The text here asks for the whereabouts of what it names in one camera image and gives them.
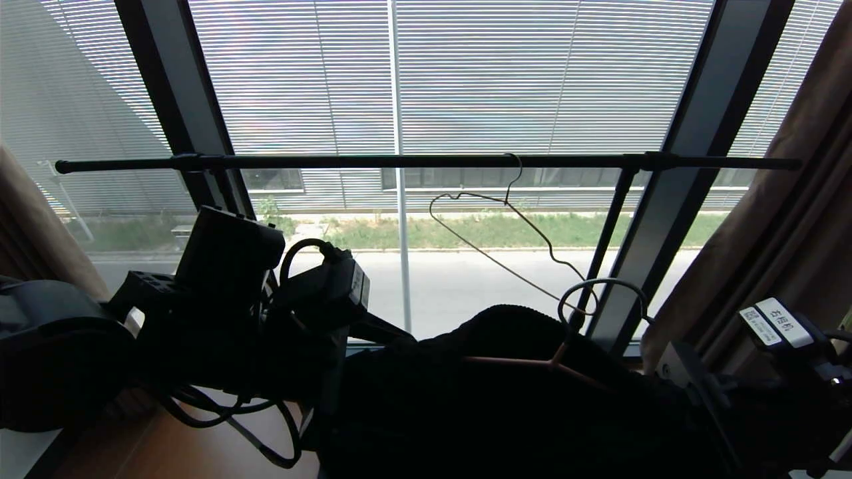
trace black metal rod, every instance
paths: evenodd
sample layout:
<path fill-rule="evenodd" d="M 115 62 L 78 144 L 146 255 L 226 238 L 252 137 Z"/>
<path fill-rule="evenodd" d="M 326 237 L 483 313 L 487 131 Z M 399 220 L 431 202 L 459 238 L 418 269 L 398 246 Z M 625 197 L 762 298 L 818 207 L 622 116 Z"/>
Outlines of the black metal rod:
<path fill-rule="evenodd" d="M 518 155 L 524 166 L 546 168 L 635 168 L 668 170 L 670 168 L 755 168 L 763 170 L 797 170 L 797 159 L 760 159 L 741 157 L 686 157 L 669 153 L 637 153 L 620 155 Z M 264 168 L 492 168 L 515 167 L 517 157 L 508 154 L 426 154 L 426 155 L 291 155 L 243 156 L 182 154 L 170 159 L 120 159 L 106 161 L 56 162 L 56 171 L 113 170 L 180 170 Z"/>
<path fill-rule="evenodd" d="M 609 248 L 609 243 L 612 241 L 613 233 L 615 232 L 615 225 L 619 222 L 619 216 L 621 216 L 621 210 L 624 208 L 627 193 L 630 192 L 630 185 L 633 184 L 633 178 L 636 176 L 637 172 L 638 171 L 636 169 L 625 168 L 621 171 L 618 182 L 615 183 L 615 195 L 613 195 L 613 202 L 609 204 L 607 219 L 604 220 L 601 236 L 597 239 L 595 254 L 591 258 L 589 272 L 586 274 L 587 280 L 597 278 L 597 275 L 601 272 L 603 257 L 607 254 L 607 248 Z M 589 304 L 590 297 L 591 289 L 583 289 L 583 292 L 580 293 L 580 299 L 577 306 L 580 309 L 585 309 L 586 305 Z M 598 310 L 598 307 L 599 305 L 596 304 L 595 311 Z"/>

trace road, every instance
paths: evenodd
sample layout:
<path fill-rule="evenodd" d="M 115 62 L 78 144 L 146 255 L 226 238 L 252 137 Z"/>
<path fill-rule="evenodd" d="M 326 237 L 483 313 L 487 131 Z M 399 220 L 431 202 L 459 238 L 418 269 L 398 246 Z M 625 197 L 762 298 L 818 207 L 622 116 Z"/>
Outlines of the road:
<path fill-rule="evenodd" d="M 663 279 L 658 294 L 651 302 L 655 315 L 677 280 L 695 259 L 697 251 L 681 251 Z M 543 251 L 501 251 L 492 255 L 532 282 L 556 296 L 578 279 L 566 266 L 553 263 Z M 586 271 L 592 251 L 558 251 L 560 259 Z M 370 277 L 369 310 L 397 326 L 403 326 L 400 255 L 398 253 L 357 253 L 356 259 Z M 612 267 L 615 252 L 604 260 L 603 271 Z M 321 257 L 300 253 L 293 263 L 292 274 L 312 268 Z M 417 338 L 431 338 L 448 332 L 493 304 L 522 304 L 556 317 L 556 301 L 536 291 L 487 258 L 472 251 L 409 253 L 412 283 L 412 332 Z M 170 274 L 177 261 L 95 261 L 112 291 L 118 289 L 128 269 Z M 644 332 L 641 325 L 636 337 Z"/>

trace brown curtain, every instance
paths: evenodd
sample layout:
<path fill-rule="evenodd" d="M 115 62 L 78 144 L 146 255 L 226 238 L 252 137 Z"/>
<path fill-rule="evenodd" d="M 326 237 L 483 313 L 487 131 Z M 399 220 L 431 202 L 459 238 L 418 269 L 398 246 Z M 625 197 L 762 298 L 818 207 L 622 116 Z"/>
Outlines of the brown curtain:
<path fill-rule="evenodd" d="M 852 3 L 823 40 L 767 157 L 799 171 L 759 171 L 642 338 L 646 372 L 671 340 L 717 371 L 759 373 L 737 311 L 769 296 L 836 328 L 852 303 Z"/>
<path fill-rule="evenodd" d="M 107 284 L 14 155 L 0 144 L 0 274 L 72 283 L 97 300 Z"/>

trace black garment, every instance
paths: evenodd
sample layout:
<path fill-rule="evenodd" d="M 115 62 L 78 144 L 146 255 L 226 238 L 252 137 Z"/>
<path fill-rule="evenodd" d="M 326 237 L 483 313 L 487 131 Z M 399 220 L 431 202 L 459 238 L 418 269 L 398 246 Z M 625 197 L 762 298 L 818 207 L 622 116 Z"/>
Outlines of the black garment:
<path fill-rule="evenodd" d="M 714 476 L 680 392 L 583 336 L 563 364 L 616 394 L 560 372 L 461 360 L 546 360 L 564 337 L 546 315 L 495 306 L 437 338 L 350 357 L 320 463 L 332 478 Z"/>

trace clothes hanger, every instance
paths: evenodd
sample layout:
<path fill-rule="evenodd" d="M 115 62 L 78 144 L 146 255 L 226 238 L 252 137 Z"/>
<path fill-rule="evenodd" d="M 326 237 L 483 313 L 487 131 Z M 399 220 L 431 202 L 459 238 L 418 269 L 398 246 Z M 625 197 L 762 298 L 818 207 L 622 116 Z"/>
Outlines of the clothes hanger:
<path fill-rule="evenodd" d="M 566 261 L 562 261 L 562 260 L 556 258 L 556 256 L 553 253 L 553 243 L 550 242 L 550 239 L 540 229 L 538 229 L 538 227 L 536 227 L 532 222 L 530 222 L 527 219 L 526 216 L 524 216 L 520 211 L 518 211 L 509 202 L 509 193 L 511 192 L 512 185 L 515 184 L 515 182 L 517 182 L 519 179 L 521 179 L 521 175 L 523 174 L 523 163 L 521 162 L 521 158 L 518 157 L 517 155 L 515 155 L 513 153 L 507 153 L 507 154 L 509 154 L 510 156 L 512 156 L 512 157 L 514 157 L 515 159 L 518 160 L 518 176 L 509 183 L 508 187 L 506 187 L 506 195 L 503 199 L 498 199 L 498 198 L 494 198 L 494 197 L 487 196 L 487 195 L 484 195 L 484 194 L 479 194 L 479 193 L 459 192 L 455 195 L 452 195 L 452 194 L 449 194 L 449 193 L 443 193 L 443 194 L 440 194 L 440 195 L 434 197 L 432 199 L 432 201 L 429 202 L 429 215 L 432 217 L 432 219 L 437 221 L 447 231 L 454 234 L 457 238 L 459 238 L 466 245 L 470 246 L 471 248 L 473 248 L 474 250 L 479 252 L 481 255 L 487 257 L 492 262 L 496 263 L 500 268 L 505 269 L 506 271 L 512 273 L 515 277 L 524 281 L 525 283 L 532 286 L 533 288 L 535 288 L 535 289 L 541 291 L 542 293 L 544 293 L 544 294 L 546 294 L 550 297 L 553 297 L 554 299 L 559 301 L 558 307 L 556 309 L 556 313 L 559 317 L 559 321 L 565 327 L 565 338 L 562 340 L 562 342 L 560 343 L 559 347 L 556 349 L 556 352 L 553 354 L 553 356 L 547 361 L 516 359 L 516 358 L 485 357 L 485 356 L 465 356 L 463 358 L 463 360 L 467 361 L 467 362 L 477 362 L 477 363 L 484 363 L 484 364 L 541 367 L 541 368 L 547 369 L 549 371 L 563 372 L 563 373 L 565 373 L 565 374 L 567 374 L 567 375 L 569 375 L 573 378 L 576 378 L 576 379 L 578 379 L 578 380 L 580 380 L 580 381 L 582 381 L 582 382 L 584 382 L 584 383 L 586 383 L 586 384 L 588 384 L 592 387 L 595 387 L 599 390 L 603 390 L 603 391 L 612 393 L 612 392 L 614 392 L 612 390 L 612 388 L 606 386 L 605 384 L 601 383 L 600 381 L 598 381 L 596 379 L 593 379 L 593 378 L 591 378 L 591 377 L 589 377 L 589 376 L 587 376 L 587 375 L 585 375 L 585 374 L 583 374 L 583 373 L 581 373 L 581 372 L 579 372 L 575 369 L 572 369 L 571 367 L 565 366 L 561 363 L 562 357 L 565 355 L 565 352 L 568 349 L 568 344 L 570 343 L 571 338 L 573 337 L 574 334 L 576 334 L 576 331 L 574 330 L 574 328 L 572 326 L 569 325 L 568 320 L 565 317 L 565 312 L 564 312 L 565 307 L 568 306 L 569 308 L 574 309 L 575 311 L 579 312 L 582 315 L 594 314 L 594 312 L 590 313 L 590 312 L 585 311 L 585 310 L 583 310 L 583 309 L 581 309 L 581 308 L 579 308 L 575 305 L 568 303 L 567 302 L 568 297 L 570 297 L 571 294 L 576 292 L 576 291 L 582 290 L 584 288 L 590 288 L 594 285 L 601 284 L 601 283 L 608 283 L 608 284 L 624 286 L 624 287 L 630 288 L 638 296 L 640 310 L 642 312 L 642 318 L 644 320 L 648 320 L 648 322 L 653 322 L 648 317 L 648 298 L 645 295 L 644 291 L 642 291 L 642 289 L 640 289 L 638 286 L 630 283 L 629 281 L 620 280 L 618 278 L 594 278 L 594 279 L 591 279 L 591 280 L 587 280 L 584 277 L 584 275 L 582 273 L 580 273 L 580 271 L 573 264 L 566 262 Z M 483 251 L 482 249 L 480 249 L 479 247 L 477 247 L 476 245 L 474 245 L 473 243 L 468 241 L 461 234 L 459 234 L 458 232 L 456 232 L 455 230 L 450 228 L 446 223 L 441 221 L 434 214 L 433 205 L 435 204 L 435 201 L 437 201 L 438 199 L 441 199 L 441 198 L 459 199 L 462 196 L 470 196 L 470 197 L 475 197 L 475 198 L 487 199 L 487 200 L 496 201 L 498 203 L 502 203 L 505 206 L 508 206 L 517 216 L 519 216 L 522 220 L 524 220 L 524 222 L 527 225 L 529 225 L 538 234 L 538 236 L 540 236 L 544 240 L 544 242 L 548 246 L 548 253 L 550 254 L 550 259 L 553 260 L 556 263 L 567 265 L 569 268 L 571 268 L 574 271 L 574 273 L 577 274 L 577 276 L 581 279 L 581 281 L 578 282 L 577 284 L 575 284 L 574 286 L 571 286 L 570 288 L 568 288 L 562 294 L 561 297 L 557 298 L 555 295 L 551 294 L 549 291 L 545 290 L 541 286 L 536 285 L 532 281 L 530 281 L 527 278 L 516 273 L 516 271 L 505 266 L 504 264 L 502 264 L 497 259 L 491 257 L 491 255 L 487 254 L 485 251 Z M 598 297 L 595 294 L 594 290 L 591 290 L 590 292 L 591 292 L 591 296 L 595 299 L 595 310 L 597 310 L 597 305 L 599 303 Z"/>

